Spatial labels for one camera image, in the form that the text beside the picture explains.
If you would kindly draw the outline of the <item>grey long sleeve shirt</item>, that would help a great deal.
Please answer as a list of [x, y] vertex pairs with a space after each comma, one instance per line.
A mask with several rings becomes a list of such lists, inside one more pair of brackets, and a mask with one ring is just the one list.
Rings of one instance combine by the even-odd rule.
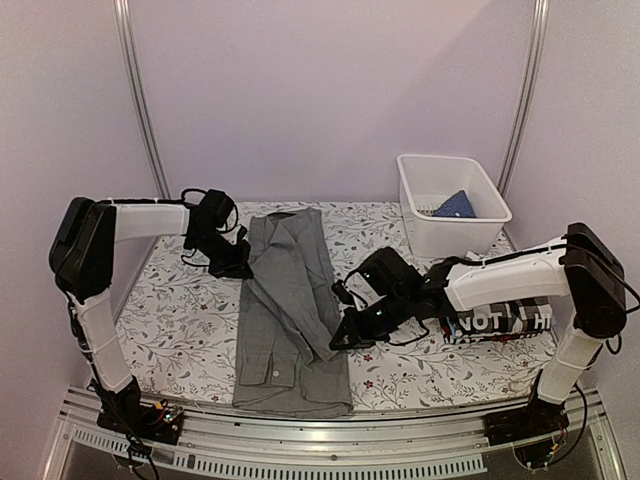
[[335, 418], [353, 408], [348, 356], [329, 344], [340, 324], [322, 214], [275, 212], [250, 222], [236, 339], [237, 409]]

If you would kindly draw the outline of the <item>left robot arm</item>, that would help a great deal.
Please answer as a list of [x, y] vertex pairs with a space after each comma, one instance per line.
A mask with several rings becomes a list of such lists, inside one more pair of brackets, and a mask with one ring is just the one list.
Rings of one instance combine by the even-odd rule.
[[197, 203], [178, 199], [74, 198], [49, 252], [57, 288], [67, 299], [71, 330], [88, 361], [95, 390], [111, 419], [128, 434], [148, 426], [140, 387], [121, 349], [111, 308], [110, 288], [118, 243], [152, 237], [181, 237], [184, 246], [207, 258], [215, 278], [246, 280], [247, 230], [230, 226], [234, 201], [223, 191], [204, 190]]

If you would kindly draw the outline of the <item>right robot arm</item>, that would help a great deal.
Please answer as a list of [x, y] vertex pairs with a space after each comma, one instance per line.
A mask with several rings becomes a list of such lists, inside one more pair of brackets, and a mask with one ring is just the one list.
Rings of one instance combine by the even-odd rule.
[[423, 322], [490, 304], [570, 298], [572, 323], [538, 374], [532, 402], [517, 415], [517, 427], [527, 436], [539, 435], [554, 422], [554, 405], [564, 403], [602, 345], [622, 332], [633, 312], [627, 299], [638, 295], [617, 258], [583, 223], [528, 250], [482, 260], [448, 257], [424, 274], [385, 247], [350, 274], [364, 284], [350, 289], [338, 281], [332, 287], [346, 307], [329, 343], [333, 351], [387, 342], [411, 318]]

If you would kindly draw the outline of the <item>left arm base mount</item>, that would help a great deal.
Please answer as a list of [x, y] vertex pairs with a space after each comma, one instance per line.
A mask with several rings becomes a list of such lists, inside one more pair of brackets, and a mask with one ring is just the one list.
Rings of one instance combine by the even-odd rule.
[[145, 405], [137, 396], [108, 397], [97, 425], [132, 438], [176, 445], [182, 432], [183, 410], [166, 400]]

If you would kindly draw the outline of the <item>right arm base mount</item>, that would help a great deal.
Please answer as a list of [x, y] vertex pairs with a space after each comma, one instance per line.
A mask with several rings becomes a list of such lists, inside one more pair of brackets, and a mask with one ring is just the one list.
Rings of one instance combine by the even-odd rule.
[[522, 407], [489, 413], [483, 417], [484, 435], [491, 446], [551, 434], [569, 426], [564, 404], [529, 398]]

